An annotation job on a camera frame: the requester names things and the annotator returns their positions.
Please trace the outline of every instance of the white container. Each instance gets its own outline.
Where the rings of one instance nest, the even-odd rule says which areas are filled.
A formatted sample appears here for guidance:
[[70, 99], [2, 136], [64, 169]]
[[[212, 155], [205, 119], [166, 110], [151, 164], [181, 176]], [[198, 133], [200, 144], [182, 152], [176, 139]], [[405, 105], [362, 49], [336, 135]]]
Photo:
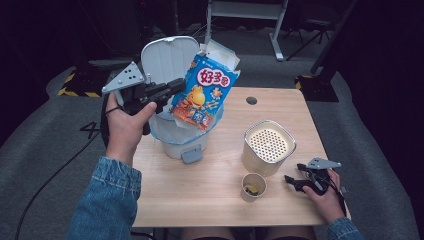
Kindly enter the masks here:
[[265, 120], [245, 133], [243, 165], [249, 172], [268, 177], [277, 172], [295, 149], [294, 138], [282, 126]]
[[[199, 51], [199, 43], [188, 36], [167, 37], [150, 42], [141, 52], [141, 64], [147, 83], [168, 83], [184, 78]], [[158, 116], [173, 120], [169, 111], [171, 107], [170, 100]]]
[[223, 113], [224, 105], [221, 105], [205, 132], [196, 127], [181, 128], [177, 126], [175, 120], [153, 115], [149, 120], [151, 134], [161, 141], [162, 148], [169, 157], [192, 163], [201, 159], [201, 152], [206, 149], [208, 144], [209, 132], [221, 120]]

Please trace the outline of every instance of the cup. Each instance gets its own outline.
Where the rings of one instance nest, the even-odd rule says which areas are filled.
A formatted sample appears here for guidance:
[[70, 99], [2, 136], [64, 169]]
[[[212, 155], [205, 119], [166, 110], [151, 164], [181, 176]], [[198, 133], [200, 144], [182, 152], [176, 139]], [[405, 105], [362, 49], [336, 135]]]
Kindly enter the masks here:
[[255, 201], [265, 193], [265, 190], [266, 181], [261, 175], [249, 173], [243, 177], [240, 195], [244, 201]]

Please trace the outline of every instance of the white stand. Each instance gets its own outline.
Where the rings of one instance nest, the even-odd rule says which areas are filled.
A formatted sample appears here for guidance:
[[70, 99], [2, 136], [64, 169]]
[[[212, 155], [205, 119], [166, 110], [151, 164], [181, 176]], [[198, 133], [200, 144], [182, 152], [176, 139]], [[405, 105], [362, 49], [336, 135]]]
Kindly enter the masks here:
[[275, 57], [278, 61], [283, 61], [283, 54], [278, 45], [277, 37], [280, 33], [286, 7], [287, 0], [284, 1], [283, 4], [220, 2], [209, 0], [205, 44], [211, 39], [212, 16], [277, 20], [274, 33], [270, 33], [269, 37], [272, 47], [274, 48]]

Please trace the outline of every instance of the denim jacket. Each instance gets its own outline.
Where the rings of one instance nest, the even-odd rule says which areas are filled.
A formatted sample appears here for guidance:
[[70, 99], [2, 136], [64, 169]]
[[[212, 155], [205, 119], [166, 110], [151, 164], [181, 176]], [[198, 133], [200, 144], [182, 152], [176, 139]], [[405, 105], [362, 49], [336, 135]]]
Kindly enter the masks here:
[[[140, 191], [138, 170], [100, 157], [75, 209], [67, 239], [131, 239]], [[340, 218], [329, 225], [328, 239], [364, 238], [348, 218]]]

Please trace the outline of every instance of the chip bag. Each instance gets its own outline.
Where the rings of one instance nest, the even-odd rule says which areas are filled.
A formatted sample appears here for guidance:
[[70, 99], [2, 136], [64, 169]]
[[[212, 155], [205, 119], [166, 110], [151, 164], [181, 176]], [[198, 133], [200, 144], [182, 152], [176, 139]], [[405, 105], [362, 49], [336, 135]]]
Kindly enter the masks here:
[[240, 75], [234, 71], [240, 60], [235, 53], [210, 40], [206, 51], [194, 56], [186, 73], [185, 91], [172, 100], [172, 113], [177, 121], [206, 131], [231, 87]]

